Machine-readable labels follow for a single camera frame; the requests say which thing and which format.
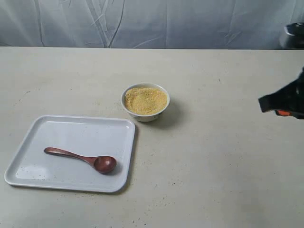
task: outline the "wooden spoon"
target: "wooden spoon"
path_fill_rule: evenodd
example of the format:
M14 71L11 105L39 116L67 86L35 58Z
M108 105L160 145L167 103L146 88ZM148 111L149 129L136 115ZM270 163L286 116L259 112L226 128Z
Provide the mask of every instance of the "wooden spoon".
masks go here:
M85 157L53 147L45 148L44 152L47 154L68 156L68 157L81 159L89 163L94 169L96 169L100 173L107 173L112 171L117 164L116 159L111 156Z

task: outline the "yellow powder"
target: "yellow powder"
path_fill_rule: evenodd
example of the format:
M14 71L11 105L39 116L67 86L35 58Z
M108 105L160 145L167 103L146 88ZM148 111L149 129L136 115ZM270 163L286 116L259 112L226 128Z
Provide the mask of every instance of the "yellow powder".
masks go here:
M156 88L132 88L125 95L125 106L139 115L158 113L167 105L167 95Z

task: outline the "white table surface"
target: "white table surface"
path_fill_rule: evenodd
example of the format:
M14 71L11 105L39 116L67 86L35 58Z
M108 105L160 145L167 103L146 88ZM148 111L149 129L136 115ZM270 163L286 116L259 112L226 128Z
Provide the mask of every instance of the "white table surface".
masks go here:
M129 118L129 85L171 95L138 123L133 166L116 194L11 187L1 228L302 228L304 120L257 99L296 79L303 51L0 48L0 174L45 114Z

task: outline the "spoon handle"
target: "spoon handle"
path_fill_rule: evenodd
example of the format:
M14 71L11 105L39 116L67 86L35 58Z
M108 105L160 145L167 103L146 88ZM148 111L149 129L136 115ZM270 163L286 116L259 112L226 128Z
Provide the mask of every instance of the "spoon handle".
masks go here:
M64 156L68 156L68 157L85 160L85 157L83 157L83 156L80 156L75 153L71 153L69 151L64 151L62 149L54 148L54 147L47 147L44 149L44 152L47 154L54 154L54 155L61 155L61 156L64 155Z

